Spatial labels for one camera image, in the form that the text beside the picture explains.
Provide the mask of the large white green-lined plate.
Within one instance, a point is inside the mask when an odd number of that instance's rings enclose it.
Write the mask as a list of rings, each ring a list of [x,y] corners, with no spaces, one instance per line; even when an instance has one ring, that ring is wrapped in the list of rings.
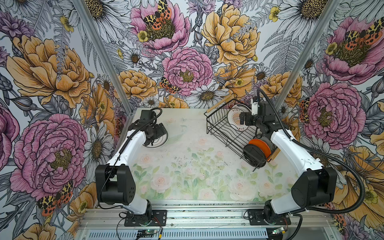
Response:
[[[144,146],[149,149],[160,148],[166,144],[169,135],[163,124],[149,126],[146,131],[146,141]]]

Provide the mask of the orange plate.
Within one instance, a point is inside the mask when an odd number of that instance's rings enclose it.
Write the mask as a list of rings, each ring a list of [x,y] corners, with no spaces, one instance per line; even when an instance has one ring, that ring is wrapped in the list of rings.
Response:
[[[249,141],[249,144],[255,145],[256,147],[258,147],[264,153],[266,159],[268,159],[272,154],[268,144],[260,139],[252,139]]]

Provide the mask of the sunburst pattern white plate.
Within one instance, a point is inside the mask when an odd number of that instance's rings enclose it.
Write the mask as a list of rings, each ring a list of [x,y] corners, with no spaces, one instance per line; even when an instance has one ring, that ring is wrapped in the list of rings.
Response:
[[[249,127],[245,124],[241,124],[240,115],[241,113],[246,113],[243,109],[232,108],[227,114],[227,119],[230,127],[236,131],[243,132]]]

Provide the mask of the black plate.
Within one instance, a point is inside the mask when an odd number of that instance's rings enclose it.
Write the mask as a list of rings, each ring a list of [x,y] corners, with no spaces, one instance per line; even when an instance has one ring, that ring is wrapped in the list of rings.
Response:
[[[245,145],[243,155],[245,161],[254,168],[262,168],[266,165],[267,158],[264,152],[255,145]]]

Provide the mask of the rearmost green red rimmed plate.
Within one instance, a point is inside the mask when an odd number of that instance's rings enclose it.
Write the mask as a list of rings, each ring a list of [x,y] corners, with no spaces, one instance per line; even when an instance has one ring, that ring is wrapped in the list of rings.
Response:
[[[249,107],[247,107],[246,105],[244,105],[244,104],[236,104],[236,105],[233,106],[233,108],[240,109],[243,112],[251,112],[251,109]]]

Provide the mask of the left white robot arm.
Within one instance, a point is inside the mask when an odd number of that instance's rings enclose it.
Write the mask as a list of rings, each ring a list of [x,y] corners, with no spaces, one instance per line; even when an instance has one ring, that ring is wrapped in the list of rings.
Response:
[[[136,183],[131,172],[133,160],[142,147],[166,139],[168,132],[162,123],[157,123],[163,110],[142,110],[138,120],[128,127],[127,136],[113,157],[95,170],[99,203],[121,206],[134,217],[152,217],[152,206],[148,200],[136,193]]]

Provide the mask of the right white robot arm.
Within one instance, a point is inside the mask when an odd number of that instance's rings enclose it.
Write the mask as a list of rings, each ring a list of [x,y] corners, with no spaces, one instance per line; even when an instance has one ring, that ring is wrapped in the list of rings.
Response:
[[[336,171],[324,167],[320,159],[315,159],[295,142],[293,133],[278,122],[272,105],[266,101],[252,101],[251,106],[250,112],[240,114],[240,123],[255,126],[276,149],[271,150],[263,140],[251,140],[243,148],[245,159],[256,167],[262,167],[274,159],[288,161],[298,175],[290,194],[265,203],[264,219],[271,221],[273,217],[331,202],[334,199],[338,177]]]

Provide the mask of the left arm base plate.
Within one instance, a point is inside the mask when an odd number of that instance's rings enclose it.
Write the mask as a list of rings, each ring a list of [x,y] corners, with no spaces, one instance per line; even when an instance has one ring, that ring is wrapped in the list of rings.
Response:
[[[167,222],[167,210],[151,210],[143,215],[134,214],[125,219],[125,227],[164,227]]]

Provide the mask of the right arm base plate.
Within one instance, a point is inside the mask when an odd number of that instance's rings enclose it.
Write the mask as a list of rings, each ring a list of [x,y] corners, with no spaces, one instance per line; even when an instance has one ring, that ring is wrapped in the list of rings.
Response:
[[[275,214],[272,210],[248,209],[244,218],[249,221],[251,226],[289,226],[291,224],[288,214]]]

